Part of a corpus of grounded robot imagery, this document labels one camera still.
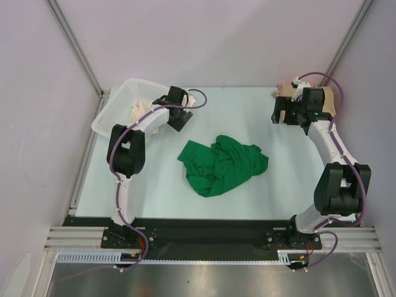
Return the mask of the white plastic basket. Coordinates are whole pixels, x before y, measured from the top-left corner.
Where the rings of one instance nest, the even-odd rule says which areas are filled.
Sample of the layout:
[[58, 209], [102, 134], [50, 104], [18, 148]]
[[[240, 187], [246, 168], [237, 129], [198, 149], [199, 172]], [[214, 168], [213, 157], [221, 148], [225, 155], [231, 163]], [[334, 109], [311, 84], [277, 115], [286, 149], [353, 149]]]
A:
[[132, 110], [137, 103], [150, 106], [162, 95], [167, 95], [169, 87], [149, 80], [131, 78], [126, 80], [108, 100], [91, 125], [92, 131], [109, 138], [115, 124], [128, 125]]

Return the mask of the green t shirt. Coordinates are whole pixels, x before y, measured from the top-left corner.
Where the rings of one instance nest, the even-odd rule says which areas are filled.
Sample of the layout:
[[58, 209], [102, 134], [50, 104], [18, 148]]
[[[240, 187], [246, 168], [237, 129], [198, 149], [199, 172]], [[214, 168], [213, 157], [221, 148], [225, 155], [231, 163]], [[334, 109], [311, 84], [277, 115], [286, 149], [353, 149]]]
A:
[[225, 135], [211, 146], [188, 141], [177, 157], [186, 170], [186, 180], [202, 197], [220, 196], [265, 173], [269, 157], [256, 145], [246, 145]]

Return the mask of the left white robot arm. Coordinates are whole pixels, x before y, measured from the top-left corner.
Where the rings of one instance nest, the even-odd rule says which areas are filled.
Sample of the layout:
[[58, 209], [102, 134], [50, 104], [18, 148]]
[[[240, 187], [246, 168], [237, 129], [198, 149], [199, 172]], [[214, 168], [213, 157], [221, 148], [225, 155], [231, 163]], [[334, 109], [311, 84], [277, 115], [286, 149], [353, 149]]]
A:
[[116, 124], [111, 131], [107, 153], [110, 171], [116, 177], [115, 210], [112, 221], [122, 227], [115, 233], [115, 240], [123, 247], [132, 246], [137, 239], [134, 229], [125, 226], [132, 223], [135, 215], [129, 211], [129, 184], [145, 165], [146, 141], [162, 125], [167, 124], [181, 131], [192, 118], [189, 111], [195, 99], [187, 91], [171, 86], [166, 95], [156, 99], [148, 111], [132, 124]]

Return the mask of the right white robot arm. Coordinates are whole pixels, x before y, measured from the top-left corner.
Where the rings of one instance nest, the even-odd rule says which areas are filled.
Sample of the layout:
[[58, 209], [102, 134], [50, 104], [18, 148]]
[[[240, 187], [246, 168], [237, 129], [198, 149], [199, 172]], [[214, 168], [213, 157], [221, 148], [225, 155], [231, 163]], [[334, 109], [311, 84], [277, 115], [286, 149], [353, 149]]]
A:
[[285, 233], [286, 243], [300, 248], [312, 235], [342, 217], [358, 215], [347, 227], [361, 223], [366, 211], [371, 169], [353, 158], [343, 144], [334, 117], [324, 111], [325, 92], [303, 87], [292, 97], [278, 96], [271, 116], [274, 124], [300, 126], [316, 146], [324, 170], [314, 190], [314, 202], [291, 218], [292, 229]]

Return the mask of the folded tan t shirt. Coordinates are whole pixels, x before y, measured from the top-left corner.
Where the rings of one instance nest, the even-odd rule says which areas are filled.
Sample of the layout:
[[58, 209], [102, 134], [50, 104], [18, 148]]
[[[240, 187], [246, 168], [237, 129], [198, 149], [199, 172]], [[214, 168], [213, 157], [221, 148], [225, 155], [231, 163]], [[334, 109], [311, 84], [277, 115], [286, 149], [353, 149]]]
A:
[[[322, 88], [325, 94], [325, 101], [324, 101], [324, 107], [323, 107], [323, 112], [325, 113], [330, 113], [331, 116], [336, 115], [336, 110], [335, 110], [335, 105], [334, 105], [334, 93], [330, 87], [323, 87]], [[292, 86], [287, 86], [285, 85], [282, 87], [281, 90], [276, 89], [275, 91], [272, 92], [272, 95], [274, 98], [276, 97], [291, 97], [294, 93], [294, 88]]]

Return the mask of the folded pink t shirt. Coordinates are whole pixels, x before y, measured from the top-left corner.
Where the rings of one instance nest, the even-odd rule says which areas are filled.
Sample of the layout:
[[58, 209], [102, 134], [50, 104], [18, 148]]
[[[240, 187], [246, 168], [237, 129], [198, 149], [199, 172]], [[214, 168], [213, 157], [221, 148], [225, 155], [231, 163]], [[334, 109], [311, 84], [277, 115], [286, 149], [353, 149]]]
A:
[[[287, 86], [292, 86], [292, 83], [293, 83], [292, 81], [287, 81], [287, 80], [281, 81], [281, 82], [278, 84], [278, 89], [281, 90], [282, 87], [284, 87], [285, 85], [287, 85]], [[316, 84], [311, 84], [310, 86], [311, 86], [311, 87], [314, 87], [314, 88], [317, 87]]]

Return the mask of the cream t shirt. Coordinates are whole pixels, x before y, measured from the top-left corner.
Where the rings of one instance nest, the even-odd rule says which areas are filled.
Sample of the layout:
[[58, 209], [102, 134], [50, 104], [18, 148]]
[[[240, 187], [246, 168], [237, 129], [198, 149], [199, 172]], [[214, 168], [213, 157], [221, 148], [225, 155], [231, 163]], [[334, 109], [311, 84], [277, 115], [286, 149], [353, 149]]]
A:
[[137, 101], [132, 105], [129, 124], [132, 131], [141, 130], [146, 134], [158, 134], [161, 126], [161, 118], [158, 111], [154, 111], [155, 105], [148, 101]]

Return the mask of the left aluminium corner post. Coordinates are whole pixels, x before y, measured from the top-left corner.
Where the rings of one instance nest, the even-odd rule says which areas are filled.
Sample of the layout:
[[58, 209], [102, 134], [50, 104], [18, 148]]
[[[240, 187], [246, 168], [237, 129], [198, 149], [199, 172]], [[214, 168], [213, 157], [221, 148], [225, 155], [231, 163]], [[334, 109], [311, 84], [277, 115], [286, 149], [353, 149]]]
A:
[[71, 51], [73, 52], [73, 55], [79, 63], [83, 73], [88, 79], [88, 82], [94, 89], [95, 93], [101, 98], [104, 94], [104, 90], [101, 88], [84, 51], [82, 50], [65, 14], [61, 9], [61, 6], [56, 0], [45, 0], [45, 3], [70, 46]]

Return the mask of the aluminium corner post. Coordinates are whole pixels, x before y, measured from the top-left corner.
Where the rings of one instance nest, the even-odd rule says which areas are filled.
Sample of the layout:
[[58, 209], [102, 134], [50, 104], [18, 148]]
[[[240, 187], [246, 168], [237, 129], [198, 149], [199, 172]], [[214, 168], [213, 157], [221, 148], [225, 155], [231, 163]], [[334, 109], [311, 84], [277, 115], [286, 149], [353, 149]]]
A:
[[73, 55], [79, 63], [83, 73], [88, 79], [88, 82], [94, 89], [95, 93], [101, 98], [104, 94], [104, 90], [101, 88], [84, 51], [82, 50], [65, 14], [61, 9], [61, 6], [56, 0], [45, 0], [45, 3], [70, 46], [71, 51], [73, 52]]
[[333, 56], [329, 66], [325, 73], [329, 76], [333, 76], [335, 70], [341, 63], [344, 55], [346, 54], [348, 48], [352, 44], [355, 36], [357, 35], [359, 29], [364, 23], [366, 17], [368, 16], [372, 6], [376, 3], [375, 0], [364, 0], [362, 1], [357, 13], [355, 14], [350, 26], [348, 27], [345, 36], [343, 37], [340, 45], [338, 46], [335, 55]]

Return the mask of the right aluminium corner post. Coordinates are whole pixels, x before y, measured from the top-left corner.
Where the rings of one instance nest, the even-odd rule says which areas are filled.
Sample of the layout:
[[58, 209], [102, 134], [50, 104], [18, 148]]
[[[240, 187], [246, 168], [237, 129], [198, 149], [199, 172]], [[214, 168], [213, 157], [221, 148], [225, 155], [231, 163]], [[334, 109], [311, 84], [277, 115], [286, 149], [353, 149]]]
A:
[[376, 3], [375, 0], [364, 0], [362, 1], [357, 13], [355, 14], [350, 26], [348, 27], [345, 36], [343, 37], [340, 45], [338, 46], [335, 55], [333, 56], [329, 66], [325, 73], [329, 76], [333, 76], [335, 70], [341, 63], [344, 55], [346, 54], [348, 48], [352, 44], [355, 36], [357, 35], [359, 29], [364, 23], [366, 17], [368, 16], [372, 6]]

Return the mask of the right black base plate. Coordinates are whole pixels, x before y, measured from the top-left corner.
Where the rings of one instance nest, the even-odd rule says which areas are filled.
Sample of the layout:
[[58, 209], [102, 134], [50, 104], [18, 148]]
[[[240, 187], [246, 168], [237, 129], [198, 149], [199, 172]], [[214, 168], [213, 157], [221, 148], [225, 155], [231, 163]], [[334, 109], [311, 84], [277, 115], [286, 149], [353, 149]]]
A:
[[274, 228], [265, 232], [265, 243], [269, 250], [303, 250], [322, 249], [321, 239], [317, 234], [300, 233], [286, 228]]

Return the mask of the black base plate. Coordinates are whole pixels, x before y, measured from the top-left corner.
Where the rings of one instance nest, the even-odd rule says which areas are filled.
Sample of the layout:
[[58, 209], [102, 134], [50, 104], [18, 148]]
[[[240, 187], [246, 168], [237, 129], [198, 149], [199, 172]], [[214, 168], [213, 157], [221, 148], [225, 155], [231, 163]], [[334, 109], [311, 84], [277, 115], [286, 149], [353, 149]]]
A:
[[[156, 249], [156, 238], [157, 231], [153, 228], [146, 228], [141, 226], [135, 226], [137, 230], [143, 233], [148, 241], [149, 249]], [[112, 220], [109, 226], [104, 230], [101, 248], [103, 249], [137, 249], [141, 243], [145, 245], [145, 241], [142, 235], [133, 231], [129, 227], [118, 225]]]
[[265, 232], [265, 243], [269, 250], [303, 250], [322, 249], [321, 239], [317, 234], [300, 233], [286, 228], [274, 228]]

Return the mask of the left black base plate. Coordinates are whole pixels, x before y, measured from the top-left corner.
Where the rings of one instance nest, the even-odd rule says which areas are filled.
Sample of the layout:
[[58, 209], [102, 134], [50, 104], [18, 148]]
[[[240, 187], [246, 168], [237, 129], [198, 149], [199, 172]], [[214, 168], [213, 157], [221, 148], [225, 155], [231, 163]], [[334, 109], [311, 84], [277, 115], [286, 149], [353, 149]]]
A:
[[[157, 231], [153, 228], [146, 228], [141, 226], [135, 226], [137, 230], [143, 233], [148, 241], [149, 249], [156, 249], [156, 238]], [[137, 249], [141, 243], [145, 245], [145, 241], [142, 235], [133, 231], [129, 227], [118, 225], [112, 220], [109, 226], [104, 230], [101, 248], [103, 249]]]

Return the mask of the aluminium front rail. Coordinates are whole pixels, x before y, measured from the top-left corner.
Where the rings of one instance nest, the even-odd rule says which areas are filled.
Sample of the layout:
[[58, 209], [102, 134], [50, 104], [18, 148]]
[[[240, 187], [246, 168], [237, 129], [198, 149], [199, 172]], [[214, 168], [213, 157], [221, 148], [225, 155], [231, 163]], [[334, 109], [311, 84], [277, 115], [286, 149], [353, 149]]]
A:
[[[319, 241], [323, 251], [329, 251], [337, 242], [335, 252], [382, 252], [373, 227], [324, 228]], [[45, 241], [45, 251], [98, 251], [111, 242], [105, 227], [59, 226], [52, 227]]]

